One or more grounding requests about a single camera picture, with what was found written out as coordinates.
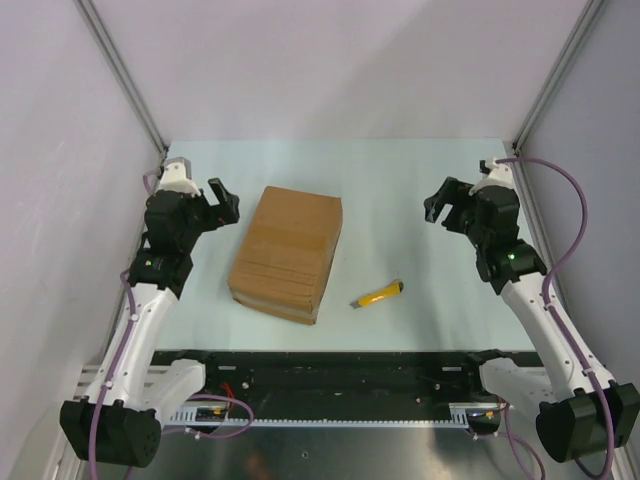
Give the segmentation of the yellow utility knife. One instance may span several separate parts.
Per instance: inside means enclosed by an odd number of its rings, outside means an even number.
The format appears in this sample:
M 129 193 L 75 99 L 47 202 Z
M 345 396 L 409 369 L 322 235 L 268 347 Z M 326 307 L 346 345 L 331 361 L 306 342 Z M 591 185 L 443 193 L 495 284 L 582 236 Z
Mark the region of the yellow utility knife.
M 379 301 L 399 295 L 403 290 L 404 283 L 401 280 L 395 280 L 382 289 L 368 293 L 352 301 L 351 307 L 354 309 L 369 307 Z

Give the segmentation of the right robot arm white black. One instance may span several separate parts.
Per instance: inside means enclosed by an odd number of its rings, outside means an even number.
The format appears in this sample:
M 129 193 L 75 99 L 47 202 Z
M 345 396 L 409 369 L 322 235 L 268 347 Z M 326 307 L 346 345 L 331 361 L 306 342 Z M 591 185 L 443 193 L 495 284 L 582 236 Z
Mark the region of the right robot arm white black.
M 547 268 L 519 236 L 515 189 L 475 188 L 448 177 L 425 200 L 426 221 L 435 222 L 445 206 L 451 210 L 443 227 L 470 241 L 481 280 L 515 314 L 545 368 L 531 374 L 498 350 L 482 352 L 461 376 L 463 393 L 473 401 L 506 400 L 534 422 L 542 446 L 559 463 L 625 446 L 639 415 L 639 392 L 614 379 L 555 294 L 543 293 Z

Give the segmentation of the brown cardboard express box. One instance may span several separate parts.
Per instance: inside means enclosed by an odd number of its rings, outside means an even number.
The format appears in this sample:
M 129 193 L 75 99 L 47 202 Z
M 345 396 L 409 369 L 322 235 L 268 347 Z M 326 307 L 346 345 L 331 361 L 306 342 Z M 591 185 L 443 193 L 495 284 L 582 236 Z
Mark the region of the brown cardboard express box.
M 228 277 L 250 309 L 313 325 L 342 230 L 339 197 L 268 186 Z

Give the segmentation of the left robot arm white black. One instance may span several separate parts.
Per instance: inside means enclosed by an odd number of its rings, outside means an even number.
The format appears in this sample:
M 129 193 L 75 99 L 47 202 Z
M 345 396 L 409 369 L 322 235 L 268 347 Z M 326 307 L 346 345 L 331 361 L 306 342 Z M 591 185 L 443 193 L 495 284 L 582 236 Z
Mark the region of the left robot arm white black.
M 71 447 L 92 471 L 98 464 L 145 468 L 163 427 L 192 396 L 207 400 L 221 376 L 196 360 L 177 360 L 147 381 L 158 337 L 179 302 L 193 268 L 191 253 L 206 233 L 238 222 L 239 199 L 220 179 L 208 182 L 210 204 L 190 179 L 162 179 L 146 202 L 146 230 L 122 273 L 127 304 L 94 379 L 77 400 L 65 401 L 59 423 Z

